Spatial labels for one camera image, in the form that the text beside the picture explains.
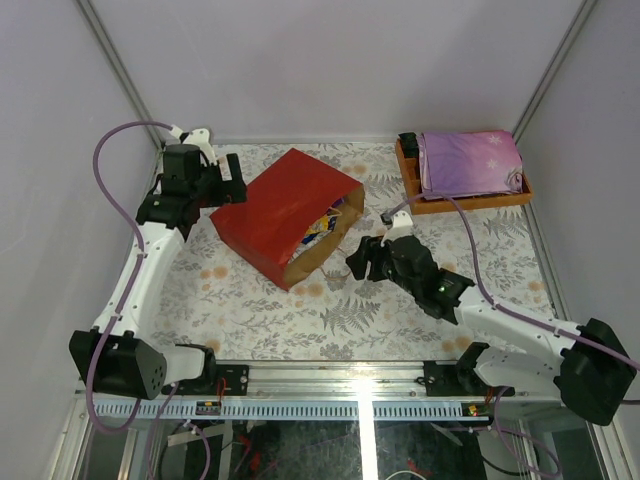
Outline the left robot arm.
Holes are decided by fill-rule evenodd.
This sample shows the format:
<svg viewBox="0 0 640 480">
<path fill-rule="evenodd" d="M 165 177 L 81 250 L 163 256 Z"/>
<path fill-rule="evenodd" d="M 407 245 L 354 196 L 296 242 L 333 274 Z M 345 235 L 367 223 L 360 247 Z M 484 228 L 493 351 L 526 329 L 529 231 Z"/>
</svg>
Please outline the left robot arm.
<svg viewBox="0 0 640 480">
<path fill-rule="evenodd" d="M 88 331 L 75 331 L 69 350 L 88 390 L 153 400 L 176 383 L 181 394 L 208 394 L 219 381 L 212 348 L 164 346 L 153 338 L 161 293 L 176 256 L 202 210 L 247 199 L 237 154 L 208 160 L 196 145 L 165 148 L 162 172 L 133 221 L 134 239 L 121 277 Z"/>
</svg>

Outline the red paper bag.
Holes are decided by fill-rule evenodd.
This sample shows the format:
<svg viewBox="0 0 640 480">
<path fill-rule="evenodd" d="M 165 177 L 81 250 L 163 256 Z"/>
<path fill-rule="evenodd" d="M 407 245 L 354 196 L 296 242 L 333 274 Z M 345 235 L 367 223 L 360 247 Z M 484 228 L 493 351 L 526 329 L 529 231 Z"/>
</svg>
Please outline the red paper bag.
<svg viewBox="0 0 640 480">
<path fill-rule="evenodd" d="M 339 198 L 335 228 L 301 254 L 307 229 Z M 247 201 L 211 214 L 219 237 L 276 286 L 288 291 L 324 264 L 364 210 L 358 180 L 290 149 L 247 187 Z"/>
</svg>

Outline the yellow snack packet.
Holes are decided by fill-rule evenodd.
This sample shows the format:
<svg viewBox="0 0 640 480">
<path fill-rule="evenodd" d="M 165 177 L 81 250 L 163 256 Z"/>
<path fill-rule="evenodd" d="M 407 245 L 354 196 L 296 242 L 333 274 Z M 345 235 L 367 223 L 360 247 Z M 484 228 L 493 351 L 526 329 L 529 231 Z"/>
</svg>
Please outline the yellow snack packet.
<svg viewBox="0 0 640 480">
<path fill-rule="evenodd" d="M 307 229 L 305 236 L 306 237 L 315 237 L 321 233 L 332 231 L 335 228 L 335 224 L 337 222 L 337 218 L 341 215 L 340 212 L 337 214 L 326 213 L 318 220 L 316 220 L 312 225 Z"/>
</svg>

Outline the blue chips bag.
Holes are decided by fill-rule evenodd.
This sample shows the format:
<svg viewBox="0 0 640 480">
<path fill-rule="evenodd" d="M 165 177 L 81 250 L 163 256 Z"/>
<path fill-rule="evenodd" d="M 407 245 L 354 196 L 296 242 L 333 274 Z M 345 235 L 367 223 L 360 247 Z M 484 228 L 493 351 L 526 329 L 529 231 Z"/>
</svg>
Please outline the blue chips bag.
<svg viewBox="0 0 640 480">
<path fill-rule="evenodd" d="M 301 240 L 301 244 L 302 245 L 309 245 L 311 244 L 313 241 L 317 240 L 318 238 L 321 238 L 323 235 L 326 235 L 328 233 L 330 233 L 331 230 L 319 230 L 319 231 L 311 231 L 308 230 L 304 237 Z"/>
</svg>

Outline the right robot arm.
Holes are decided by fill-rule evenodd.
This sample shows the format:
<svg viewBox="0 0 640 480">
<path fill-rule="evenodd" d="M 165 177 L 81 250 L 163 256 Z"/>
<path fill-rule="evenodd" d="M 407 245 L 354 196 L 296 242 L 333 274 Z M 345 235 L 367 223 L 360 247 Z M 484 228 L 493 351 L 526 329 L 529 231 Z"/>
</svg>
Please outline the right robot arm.
<svg viewBox="0 0 640 480">
<path fill-rule="evenodd" d="M 457 364 L 456 382 L 467 394 L 484 388 L 553 396 L 582 419 L 611 423 L 636 377 L 613 329 L 543 318 L 509 303 L 490 301 L 473 280 L 438 266 L 413 235 L 395 240 L 365 236 L 346 263 L 357 280 L 388 280 L 410 294 L 427 315 L 482 330 L 518 347 L 510 354 L 476 343 Z"/>
</svg>

